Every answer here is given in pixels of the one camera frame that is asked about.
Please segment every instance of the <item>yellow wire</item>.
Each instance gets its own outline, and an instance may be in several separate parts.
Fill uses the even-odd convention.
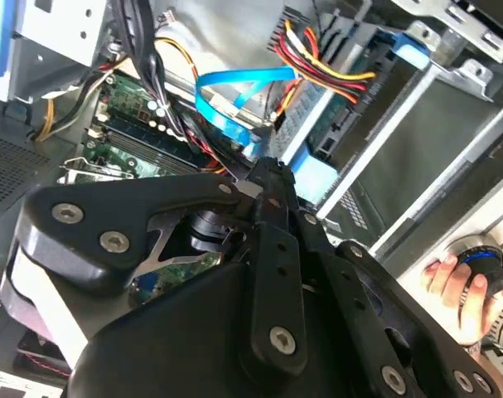
[[[293,95],[297,91],[297,87],[298,87],[298,85],[296,85],[295,87],[293,87],[290,90],[290,92],[288,93],[288,95],[284,99],[283,103],[281,104],[281,106],[277,110],[277,114],[281,114],[282,112],[284,112],[284,110],[288,107],[288,105],[290,105],[290,101],[292,100]]]
[[[49,99],[46,101],[46,119],[45,124],[43,124],[43,128],[41,132],[37,135],[36,141],[43,141],[47,134],[52,129],[52,123],[54,122],[54,100]]]
[[[310,54],[307,49],[304,47],[304,45],[297,39],[297,36],[295,33],[292,31],[292,24],[290,21],[287,19],[284,22],[284,26],[286,27],[286,32],[288,32],[288,39],[292,42],[293,45],[316,67],[319,69],[323,70],[324,72],[329,73],[330,75],[336,77],[337,79],[342,79],[342,80],[365,80],[365,79],[372,79],[376,77],[376,73],[374,72],[366,72],[362,73],[359,75],[343,75],[342,73],[338,73],[335,70],[331,69],[329,66],[323,64],[321,61],[317,60],[316,58],[313,57],[312,54]]]
[[[323,81],[314,79],[308,73],[306,73],[304,70],[299,69],[296,65],[294,65],[288,58],[286,58],[280,52],[278,52],[277,55],[281,58],[281,60],[284,61],[285,64],[289,65],[292,69],[294,69],[299,75],[303,76],[305,79],[310,80],[312,83],[314,83],[316,85],[320,85],[321,87],[325,87],[329,90],[334,91],[336,94],[339,94],[342,97],[347,98],[353,104],[358,104],[358,100],[353,95],[350,95],[349,93],[347,93],[346,91],[343,91],[341,89],[337,89],[336,87],[328,85],[327,83],[325,83]]]

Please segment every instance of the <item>metal panel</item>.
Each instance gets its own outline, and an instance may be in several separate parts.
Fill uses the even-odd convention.
[[[56,137],[28,143],[29,126],[3,118],[0,104],[0,281],[7,262],[22,196],[40,184],[55,181],[57,166],[74,147]],[[0,370],[11,371],[15,347],[25,328],[0,308]]]
[[[63,56],[91,66],[99,50],[106,0],[54,0],[51,11],[19,2],[16,31]]]
[[[424,73],[423,78],[413,87],[406,87],[407,92],[404,98],[397,99],[397,105],[382,118],[381,123],[374,129],[368,138],[369,144],[360,156],[351,165],[346,167],[341,182],[334,192],[324,201],[317,212],[319,218],[325,218],[334,208],[337,202],[343,197],[352,183],[360,176],[371,159],[385,144],[387,139],[395,131],[397,126],[406,117],[408,112],[415,106],[420,97],[426,92],[428,87],[435,81],[440,70],[437,66],[430,66]]]
[[[482,233],[498,235],[503,248],[503,138],[445,187],[443,198],[415,221],[381,261],[407,284],[453,241]]]
[[[503,63],[503,40],[452,0],[392,1],[413,15],[437,18],[495,61]]]

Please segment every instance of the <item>screw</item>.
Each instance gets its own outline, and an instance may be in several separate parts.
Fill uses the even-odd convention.
[[[474,379],[476,379],[477,384],[479,384],[479,385],[480,385],[480,387],[481,387],[483,390],[485,390],[485,392],[486,392],[487,394],[492,394],[492,389],[491,389],[491,386],[489,386],[489,383],[487,383],[487,382],[485,381],[485,379],[483,378],[483,376],[482,376],[482,375],[480,375],[480,374],[478,374],[478,373],[474,373],[474,374],[473,374],[473,376],[474,376]]]
[[[129,239],[117,231],[107,231],[100,236],[100,245],[109,253],[124,253],[129,249]]]
[[[470,380],[468,380],[468,377],[463,375],[460,371],[454,371],[453,376],[456,378],[457,383],[459,383],[459,386],[461,386],[464,391],[469,393],[474,392],[474,387],[472,386]]]
[[[308,221],[310,224],[312,224],[313,226],[317,224],[317,219],[316,217],[314,217],[312,214],[310,213],[307,213],[304,215],[304,218],[306,221]]]
[[[269,341],[284,355],[292,355],[295,352],[295,338],[285,328],[272,327],[269,331]]]
[[[403,396],[406,393],[406,383],[394,367],[384,366],[382,368],[382,377],[384,378],[385,384],[399,396]]]
[[[275,207],[278,207],[278,208],[281,207],[281,204],[276,199],[269,199],[268,201],[269,201],[269,203],[271,203]]]
[[[354,253],[354,255],[356,257],[362,258],[364,256],[364,254],[362,253],[362,251],[360,250],[360,248],[357,247],[357,246],[351,246],[351,251],[352,251],[352,253]]]
[[[225,184],[220,184],[218,188],[223,192],[227,194],[233,193],[233,190],[230,187],[227,187]]]
[[[52,216],[64,224],[77,224],[84,218],[84,212],[77,205],[60,203],[52,207]]]

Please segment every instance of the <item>circuit board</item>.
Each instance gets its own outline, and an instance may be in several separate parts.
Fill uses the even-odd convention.
[[[109,109],[126,114],[141,123],[149,124],[153,121],[156,123],[154,127],[164,125],[166,128],[165,120],[157,115],[164,115],[157,109],[157,103],[128,77],[114,75],[114,82],[109,85]]]
[[[156,164],[146,162],[131,153],[116,148],[110,143],[101,143],[92,141],[93,148],[84,148],[84,158],[94,163],[101,163],[107,167],[118,167],[123,172],[130,172],[135,178],[165,177],[173,176],[175,173],[157,166]]]
[[[134,307],[167,294],[188,279],[201,274],[220,263],[220,253],[205,253],[197,261],[167,265],[157,271],[134,279],[129,290],[129,301]]]
[[[73,173],[64,177],[64,183],[174,176],[198,172],[211,161],[172,137],[164,113],[136,80],[119,74],[110,77],[99,95],[82,156],[64,166]],[[177,109],[181,116],[196,117],[194,110],[182,105]],[[130,305],[136,308],[168,293],[219,264],[220,257],[220,253],[199,254],[190,262],[172,263],[134,279],[128,288]]]

